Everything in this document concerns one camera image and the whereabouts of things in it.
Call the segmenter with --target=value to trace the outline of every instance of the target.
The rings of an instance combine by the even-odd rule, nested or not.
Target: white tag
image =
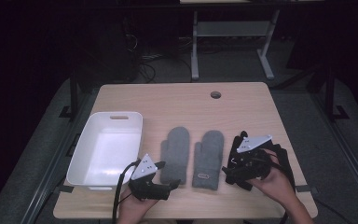
[[[243,137],[243,140],[240,146],[237,148],[238,153],[242,153],[245,151],[250,151],[260,145],[266,143],[267,141],[272,139],[272,135],[263,135],[257,137]]]
[[[149,157],[149,154],[145,154],[142,158],[139,165],[136,167],[135,171],[133,172],[131,179],[136,180],[141,177],[151,175],[157,171],[157,166],[152,161],[152,159]]]

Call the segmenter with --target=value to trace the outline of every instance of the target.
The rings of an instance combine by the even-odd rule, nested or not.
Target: gray mitten
[[[225,139],[219,131],[208,131],[194,151],[193,187],[217,190]]]
[[[176,127],[168,133],[167,140],[161,143],[161,160],[165,167],[161,169],[160,181],[169,184],[180,179],[180,184],[186,183],[186,170],[188,164],[188,150],[190,136],[184,127]]]

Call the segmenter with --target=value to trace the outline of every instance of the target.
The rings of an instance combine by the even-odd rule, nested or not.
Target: black cable
[[[126,200],[128,197],[130,197],[132,195],[132,193],[131,194],[129,194],[129,195],[127,195],[126,197],[124,197],[123,199],[121,199],[120,200],[120,202],[118,202],[118,204],[120,204],[121,202],[123,202],[124,200]]]
[[[117,187],[116,187],[116,194],[115,194],[115,201],[113,202],[113,213],[112,213],[112,223],[116,224],[116,216],[117,216],[117,209],[118,209],[118,204],[119,201],[118,199],[120,198],[120,192],[121,192],[121,186],[123,185],[123,181],[124,181],[124,176],[126,175],[127,171],[132,167],[132,166],[137,166],[139,164],[139,162],[141,162],[141,160],[138,161],[133,161],[130,165],[128,165],[123,173],[121,173],[120,178],[118,179],[117,182]]]
[[[289,215],[287,215],[287,212],[284,212],[284,215],[279,223],[280,224],[286,223],[287,218],[289,218]]]
[[[308,68],[307,70],[304,70],[304,71],[296,74],[295,76],[288,78],[284,82],[282,82],[276,86],[272,86],[272,87],[268,87],[268,88],[270,90],[283,90],[286,87],[289,87],[290,85],[292,85],[293,83],[299,81],[301,78],[312,75],[315,72],[321,70],[322,68],[323,68],[323,65],[320,63],[317,63],[317,64],[313,65],[312,67]]]
[[[153,66],[146,63],[141,63],[140,65],[143,66],[144,71],[139,70],[139,73],[142,75],[142,77],[144,77],[146,83],[150,83],[152,81],[154,82],[155,81],[154,79],[156,77],[156,69]],[[153,74],[151,77],[147,74],[146,67],[149,67],[152,70]]]
[[[219,43],[218,41],[206,41],[200,43],[198,46],[198,53],[200,54],[216,54],[223,51],[223,44]]]
[[[330,207],[329,205],[327,205],[326,203],[323,203],[321,201],[319,201],[318,199],[313,198],[313,201],[315,201],[316,203],[319,203],[320,205],[324,206],[325,208],[327,208],[328,210],[330,210],[331,212],[333,212],[334,214],[336,214],[337,216],[339,216],[340,218],[342,218],[345,222],[349,223],[349,224],[353,224],[353,222],[351,222],[349,219],[347,219],[346,217],[342,216],[336,209]]]
[[[162,60],[162,59],[174,59],[174,60],[177,60],[177,61],[183,63],[187,67],[187,69],[188,69],[188,71],[189,71],[189,73],[191,75],[191,67],[185,60],[177,58],[175,56],[160,55],[160,56],[156,56],[155,58],[145,60],[143,63],[141,63],[141,65],[146,65],[146,66],[150,67],[153,70],[153,73],[154,73],[152,77],[149,77],[148,74],[146,73],[146,71],[145,71],[145,74],[140,72],[141,75],[146,79],[146,83],[150,83],[151,81],[154,81],[154,78],[156,76],[156,70],[151,65],[149,65],[147,63],[152,63],[154,61]]]

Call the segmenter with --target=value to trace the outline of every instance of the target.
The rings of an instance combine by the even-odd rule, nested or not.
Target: cable
[[[295,76],[288,78],[284,82],[282,82],[278,85],[275,85],[275,86],[268,87],[268,88],[270,90],[283,90],[286,87],[289,87],[290,85],[299,81],[301,78],[309,76],[309,75],[313,75],[314,73],[320,71],[322,68],[323,68],[323,65],[321,63],[317,63],[317,64],[313,65],[312,67],[308,68],[307,70],[304,70],[304,71],[296,74]]]
[[[342,216],[336,209],[330,207],[329,205],[327,205],[326,203],[323,203],[321,201],[319,201],[318,199],[313,198],[313,201],[315,201],[316,203],[319,203],[320,205],[324,206],[325,208],[327,208],[328,210],[330,210],[331,212],[333,212],[334,214],[336,214],[337,216],[339,216],[340,218],[342,218],[345,222],[349,223],[349,224],[353,224],[353,222],[351,222],[349,219],[347,219],[346,217]]]
[[[127,195],[126,197],[124,197],[123,199],[121,199],[120,200],[120,202],[118,202],[118,203],[121,203],[121,202],[123,202],[124,200],[126,200],[128,197],[130,197],[132,195],[132,193],[131,194],[129,194],[129,195]]]
[[[205,42],[202,42],[199,44],[198,49],[199,49],[199,53],[200,54],[216,54],[219,53],[221,51],[223,51],[223,44],[219,43],[219,42],[223,42],[223,41],[210,41],[210,40],[206,40]]]
[[[191,47],[191,44],[193,43],[193,40],[191,37],[179,37],[179,41],[186,40],[185,44],[182,44],[178,47],[179,51],[183,51],[186,49],[189,49]]]
[[[136,38],[135,35],[126,35],[127,37],[132,37],[135,40],[135,44],[132,47],[132,49],[136,49],[136,47],[138,47],[138,38]]]
[[[137,166],[139,164],[139,162],[141,162],[141,160],[138,160],[138,161],[133,161],[130,165],[128,165],[123,173],[121,173],[120,175],[120,178],[118,179],[118,182],[117,182],[117,187],[116,187],[116,194],[115,194],[115,201],[113,203],[113,213],[112,213],[112,223],[113,224],[116,224],[117,221],[116,221],[116,215],[117,215],[117,209],[118,209],[118,204],[119,204],[119,201],[118,199],[120,198],[120,192],[121,192],[121,186],[123,185],[123,181],[124,181],[124,176],[126,175],[127,171],[132,167],[132,166]]]
[[[146,83],[150,83],[150,82],[152,82],[152,81],[154,82],[154,81],[155,81],[154,78],[156,77],[156,69],[155,69],[153,66],[149,65],[149,64],[141,63],[140,65],[143,66],[144,71],[142,71],[142,70],[140,69],[140,70],[139,70],[139,73],[141,74],[142,77],[145,78]],[[152,71],[153,71],[152,77],[150,77],[150,76],[147,74],[146,67],[149,67],[150,69],[152,69]]]
[[[144,61],[143,63],[140,63],[140,65],[143,65],[143,66],[147,66],[149,68],[151,68],[153,70],[153,76],[152,77],[149,77],[149,75],[147,74],[146,70],[144,69],[144,71],[140,71],[141,75],[146,79],[146,83],[150,83],[151,81],[154,81],[154,78],[156,76],[156,69],[154,69],[154,67],[152,67],[151,65],[147,64],[147,63],[152,63],[156,60],[162,60],[162,59],[174,59],[174,60],[177,60],[181,63],[183,63],[188,71],[189,71],[189,74],[191,75],[191,67],[190,65],[183,59],[180,59],[180,58],[177,58],[177,57],[174,57],[174,56],[170,56],[170,55],[162,55],[162,54],[155,54],[155,55],[151,55],[151,56],[142,56],[142,58],[144,59],[147,59],[146,61]]]

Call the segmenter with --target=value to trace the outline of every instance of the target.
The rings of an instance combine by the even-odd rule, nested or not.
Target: white plastic bin
[[[98,112],[91,115],[69,165],[71,185],[112,189],[120,174],[137,160],[142,144],[143,117],[138,112]],[[123,184],[130,180],[127,171]]]

